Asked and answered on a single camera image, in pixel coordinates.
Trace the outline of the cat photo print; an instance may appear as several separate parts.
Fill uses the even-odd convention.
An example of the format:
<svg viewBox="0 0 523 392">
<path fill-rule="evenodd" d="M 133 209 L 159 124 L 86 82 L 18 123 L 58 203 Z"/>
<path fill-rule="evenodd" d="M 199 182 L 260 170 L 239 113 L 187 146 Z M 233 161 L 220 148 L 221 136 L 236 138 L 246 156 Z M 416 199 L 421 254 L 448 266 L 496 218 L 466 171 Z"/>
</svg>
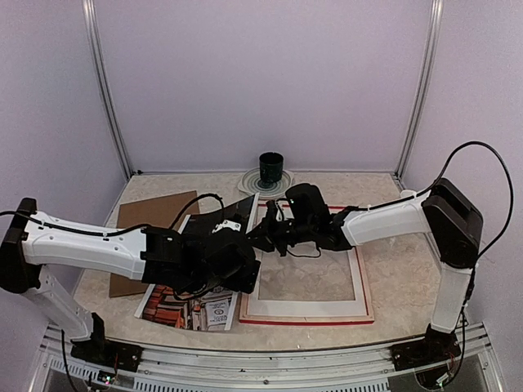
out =
<svg viewBox="0 0 523 392">
<path fill-rule="evenodd" d="M 179 283 L 188 281 L 181 276 L 182 236 L 214 234 L 212 230 L 217 224 L 229 220 L 240 223 L 239 232 L 246 237 L 256 218 L 258 198 L 254 194 L 214 212 L 189 214 L 178 225 L 177 234 L 168 234 L 164 229 L 150 231 L 143 255 L 153 265 L 145 270 L 145 282 L 149 287 L 135 313 L 136 317 L 191 331 L 230 329 L 240 292 L 215 287 L 202 296 L 175 293 Z"/>
</svg>

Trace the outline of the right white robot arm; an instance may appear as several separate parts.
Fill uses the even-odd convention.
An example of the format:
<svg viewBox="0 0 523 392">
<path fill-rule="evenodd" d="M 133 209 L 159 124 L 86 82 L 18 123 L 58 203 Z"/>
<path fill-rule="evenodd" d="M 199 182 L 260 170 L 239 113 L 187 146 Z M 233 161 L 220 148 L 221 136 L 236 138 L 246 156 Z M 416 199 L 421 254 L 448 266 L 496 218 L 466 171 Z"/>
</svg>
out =
<svg viewBox="0 0 523 392">
<path fill-rule="evenodd" d="M 266 214 L 247 234 L 255 248 L 284 256 L 301 243 L 341 252 L 404 235 L 430 238 L 440 258 L 440 283 L 418 356 L 434 363 L 449 350 L 474 289 L 483 230 L 483 216 L 450 180 L 439 179 L 428 189 L 404 192 L 387 203 L 347 206 L 339 212 L 329 210 L 313 184 L 294 185 L 285 198 L 291 217 L 279 219 L 277 202 L 267 201 Z"/>
</svg>

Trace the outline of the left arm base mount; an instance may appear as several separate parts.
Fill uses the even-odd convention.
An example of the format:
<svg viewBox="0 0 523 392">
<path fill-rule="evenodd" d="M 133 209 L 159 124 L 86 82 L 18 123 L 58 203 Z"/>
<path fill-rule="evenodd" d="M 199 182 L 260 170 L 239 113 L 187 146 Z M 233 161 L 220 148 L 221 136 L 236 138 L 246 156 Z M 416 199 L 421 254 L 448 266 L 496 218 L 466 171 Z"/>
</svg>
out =
<svg viewBox="0 0 523 392">
<path fill-rule="evenodd" d="M 88 363 L 113 368 L 116 372 L 137 372 L 144 349 L 139 345 L 107 339 L 104 321 L 98 314 L 92 313 L 92 322 L 88 340 L 72 341 L 71 355 Z"/>
</svg>

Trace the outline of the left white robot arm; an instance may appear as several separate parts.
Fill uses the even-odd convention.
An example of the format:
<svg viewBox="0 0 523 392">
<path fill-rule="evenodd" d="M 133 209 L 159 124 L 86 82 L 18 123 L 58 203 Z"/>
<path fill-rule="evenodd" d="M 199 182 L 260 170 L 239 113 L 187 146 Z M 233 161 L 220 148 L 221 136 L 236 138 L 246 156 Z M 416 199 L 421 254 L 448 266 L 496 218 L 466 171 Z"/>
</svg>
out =
<svg viewBox="0 0 523 392">
<path fill-rule="evenodd" d="M 109 362 L 114 344 L 100 317 L 57 282 L 51 265 L 108 272 L 192 297 L 215 287 L 250 293 L 260 269 L 246 235 L 226 222 L 205 235 L 149 224 L 111 230 L 56 219 L 32 198 L 6 214 L 12 220 L 1 242 L 1 288 L 36 304 L 97 363 Z"/>
</svg>

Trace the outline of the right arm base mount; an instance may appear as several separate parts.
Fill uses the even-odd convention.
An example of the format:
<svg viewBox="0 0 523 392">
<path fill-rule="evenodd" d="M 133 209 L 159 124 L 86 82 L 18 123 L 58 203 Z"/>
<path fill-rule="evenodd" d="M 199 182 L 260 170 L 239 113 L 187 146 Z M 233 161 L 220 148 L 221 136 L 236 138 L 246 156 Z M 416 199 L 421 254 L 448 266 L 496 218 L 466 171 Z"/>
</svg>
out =
<svg viewBox="0 0 523 392">
<path fill-rule="evenodd" d="M 423 338 L 394 344 L 390 348 L 396 371 L 426 367 L 415 373 L 417 383 L 425 390 L 443 390 L 461 369 L 464 349 L 455 331 L 439 332 L 428 324 Z"/>
</svg>

